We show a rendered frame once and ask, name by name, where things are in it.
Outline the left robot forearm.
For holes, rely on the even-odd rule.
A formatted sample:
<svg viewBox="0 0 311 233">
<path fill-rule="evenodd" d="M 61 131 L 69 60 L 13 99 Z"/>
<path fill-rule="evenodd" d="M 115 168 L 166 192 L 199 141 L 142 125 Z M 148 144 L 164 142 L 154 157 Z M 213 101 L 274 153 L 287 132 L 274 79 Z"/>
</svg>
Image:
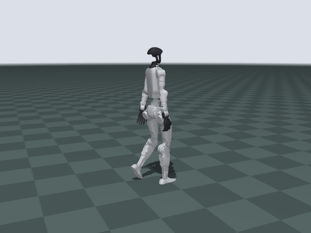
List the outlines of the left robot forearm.
<svg viewBox="0 0 311 233">
<path fill-rule="evenodd" d="M 148 99 L 148 94 L 144 93 L 144 90 L 143 90 L 142 98 L 141 98 L 142 101 L 140 102 L 140 110 L 144 110 L 147 99 Z"/>
</svg>

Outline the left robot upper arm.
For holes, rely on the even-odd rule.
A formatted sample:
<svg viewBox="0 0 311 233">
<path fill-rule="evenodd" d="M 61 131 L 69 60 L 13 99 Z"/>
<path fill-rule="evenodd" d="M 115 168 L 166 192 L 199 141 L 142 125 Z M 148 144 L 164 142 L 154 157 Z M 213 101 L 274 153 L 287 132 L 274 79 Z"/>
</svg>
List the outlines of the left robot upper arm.
<svg viewBox="0 0 311 233">
<path fill-rule="evenodd" d="M 147 69 L 146 69 L 146 70 L 147 70 Z M 146 75 L 146 71 L 145 71 L 145 75 Z M 144 93 L 147 93 L 147 94 L 148 94 L 146 76 L 145 76 L 145 82 L 144 82 Z"/>
</svg>

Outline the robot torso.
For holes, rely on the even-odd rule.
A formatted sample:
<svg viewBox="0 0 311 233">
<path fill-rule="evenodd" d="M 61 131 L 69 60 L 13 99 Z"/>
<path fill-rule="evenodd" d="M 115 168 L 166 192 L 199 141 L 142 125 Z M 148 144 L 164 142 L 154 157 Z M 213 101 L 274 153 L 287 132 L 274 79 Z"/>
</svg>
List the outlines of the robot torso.
<svg viewBox="0 0 311 233">
<path fill-rule="evenodd" d="M 158 111 L 161 111 L 159 88 L 158 88 L 158 79 L 156 77 L 156 69 L 162 69 L 160 67 L 147 68 L 146 70 L 146 81 L 147 81 L 147 91 L 148 96 L 153 98 L 151 105 L 147 107 L 147 116 L 156 119 L 156 114 Z"/>
</svg>

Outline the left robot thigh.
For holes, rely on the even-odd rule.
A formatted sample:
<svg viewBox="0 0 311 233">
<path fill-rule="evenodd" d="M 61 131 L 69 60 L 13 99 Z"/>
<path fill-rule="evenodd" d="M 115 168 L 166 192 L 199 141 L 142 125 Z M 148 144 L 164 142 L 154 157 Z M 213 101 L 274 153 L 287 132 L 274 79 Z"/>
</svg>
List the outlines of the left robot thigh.
<svg viewBox="0 0 311 233">
<path fill-rule="evenodd" d="M 142 112 L 142 116 L 147 120 L 147 125 L 151 134 L 151 137 L 148 140 L 148 144 L 152 147 L 155 147 L 158 143 L 158 122 L 157 119 L 147 116 L 147 109 Z"/>
</svg>

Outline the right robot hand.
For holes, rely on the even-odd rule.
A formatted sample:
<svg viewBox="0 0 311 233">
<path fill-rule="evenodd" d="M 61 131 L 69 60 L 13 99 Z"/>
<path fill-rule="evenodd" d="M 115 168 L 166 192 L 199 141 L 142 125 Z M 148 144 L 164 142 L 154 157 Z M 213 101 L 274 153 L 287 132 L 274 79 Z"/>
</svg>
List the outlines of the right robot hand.
<svg viewBox="0 0 311 233">
<path fill-rule="evenodd" d="M 169 116 L 165 117 L 165 114 L 162 113 L 162 118 L 164 119 L 164 129 L 162 131 L 168 131 L 171 128 L 170 126 L 172 123 L 168 117 Z"/>
</svg>

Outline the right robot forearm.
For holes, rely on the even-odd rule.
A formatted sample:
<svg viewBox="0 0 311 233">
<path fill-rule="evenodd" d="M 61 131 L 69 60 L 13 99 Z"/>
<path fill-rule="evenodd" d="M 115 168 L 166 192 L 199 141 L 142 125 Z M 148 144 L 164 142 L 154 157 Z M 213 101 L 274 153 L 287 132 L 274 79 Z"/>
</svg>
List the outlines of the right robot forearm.
<svg viewBox="0 0 311 233">
<path fill-rule="evenodd" d="M 161 102 L 161 113 L 164 113 L 165 114 L 165 117 L 169 115 L 168 113 L 168 107 L 167 107 L 167 91 L 163 90 L 161 92 L 161 95 L 160 95 L 160 102 Z"/>
</svg>

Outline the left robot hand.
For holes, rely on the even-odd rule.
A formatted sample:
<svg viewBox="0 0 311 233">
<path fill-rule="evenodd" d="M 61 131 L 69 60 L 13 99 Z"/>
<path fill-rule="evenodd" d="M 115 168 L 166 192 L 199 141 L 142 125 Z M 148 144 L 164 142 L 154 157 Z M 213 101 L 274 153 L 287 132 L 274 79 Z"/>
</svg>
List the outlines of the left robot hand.
<svg viewBox="0 0 311 233">
<path fill-rule="evenodd" d="M 139 109 L 140 110 L 140 109 Z M 144 122 L 145 122 L 145 118 L 142 116 L 142 112 L 144 112 L 146 110 L 146 106 L 144 108 L 144 110 L 140 110 L 140 113 L 138 115 L 138 120 L 139 120 L 139 124 L 140 124 L 140 121 L 141 121 L 141 125 L 142 125 L 142 121 L 143 121 L 143 125 L 144 125 Z M 140 118 L 140 119 L 139 119 Z M 137 123 L 138 123 L 138 120 L 137 120 Z M 147 121 L 147 120 L 146 120 Z"/>
</svg>

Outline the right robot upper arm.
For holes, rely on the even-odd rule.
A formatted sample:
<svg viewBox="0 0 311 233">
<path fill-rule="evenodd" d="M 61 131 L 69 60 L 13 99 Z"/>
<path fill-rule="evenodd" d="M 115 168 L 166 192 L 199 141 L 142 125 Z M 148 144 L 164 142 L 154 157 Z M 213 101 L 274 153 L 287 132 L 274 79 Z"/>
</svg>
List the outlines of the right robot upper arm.
<svg viewBox="0 0 311 233">
<path fill-rule="evenodd" d="M 165 90 L 164 87 L 165 87 L 165 76 L 166 76 L 166 73 L 165 73 L 165 70 L 163 70 L 163 69 L 156 69 L 156 73 L 155 74 L 156 74 L 156 77 L 158 79 L 159 94 L 161 95 L 161 92 L 163 90 Z M 167 94 L 167 96 L 168 96 L 168 94 Z"/>
</svg>

